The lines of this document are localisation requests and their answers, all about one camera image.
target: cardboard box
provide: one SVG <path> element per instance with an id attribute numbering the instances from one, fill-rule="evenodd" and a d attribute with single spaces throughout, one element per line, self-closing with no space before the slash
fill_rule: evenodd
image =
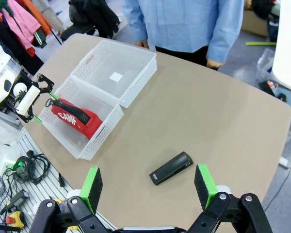
<path id="1" fill-rule="evenodd" d="M 269 37 L 267 21 L 258 18 L 252 11 L 243 12 L 242 30 L 263 37 Z"/>

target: white sticker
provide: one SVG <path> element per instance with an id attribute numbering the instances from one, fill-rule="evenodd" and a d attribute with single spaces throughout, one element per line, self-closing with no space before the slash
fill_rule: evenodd
<path id="1" fill-rule="evenodd" d="M 122 77 L 123 77 L 123 75 L 114 72 L 114 73 L 110 76 L 109 79 L 111 79 L 111 80 L 113 80 L 113 81 L 116 81 L 116 82 L 118 83 L 118 81 L 120 81 Z"/>

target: black stapler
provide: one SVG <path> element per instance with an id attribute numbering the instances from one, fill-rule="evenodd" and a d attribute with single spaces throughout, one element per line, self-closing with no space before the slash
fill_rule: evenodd
<path id="1" fill-rule="evenodd" d="M 150 178 L 155 185 L 166 181 L 177 173 L 193 164 L 192 159 L 186 152 L 181 152 L 176 157 L 169 160 L 150 174 Z"/>

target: shirt sleeve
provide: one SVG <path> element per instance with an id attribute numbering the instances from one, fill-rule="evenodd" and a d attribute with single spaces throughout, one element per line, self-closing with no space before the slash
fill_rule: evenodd
<path id="1" fill-rule="evenodd" d="M 135 41 L 147 40 L 146 25 L 138 0 L 124 0 L 123 12 Z"/>
<path id="2" fill-rule="evenodd" d="M 207 57 L 224 63 L 241 30 L 244 0 L 218 0 L 218 9 L 218 18 L 209 42 Z"/>

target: white storage bin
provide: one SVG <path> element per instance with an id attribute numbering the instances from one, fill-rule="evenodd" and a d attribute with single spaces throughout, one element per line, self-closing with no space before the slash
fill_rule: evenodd
<path id="1" fill-rule="evenodd" d="M 103 40 L 71 76 L 116 97 L 120 105 L 128 108 L 156 70 L 156 53 Z"/>
<path id="2" fill-rule="evenodd" d="M 273 75 L 268 72 L 273 67 L 275 52 L 265 49 L 257 64 L 257 78 L 260 80 L 274 79 Z"/>
<path id="3" fill-rule="evenodd" d="M 42 124 L 75 158 L 91 160 L 124 115 L 118 100 L 73 77 L 69 77 L 55 94 L 79 108 L 96 113 L 102 120 L 101 126 L 88 140 L 53 114 L 51 107 L 44 108 L 39 115 Z"/>

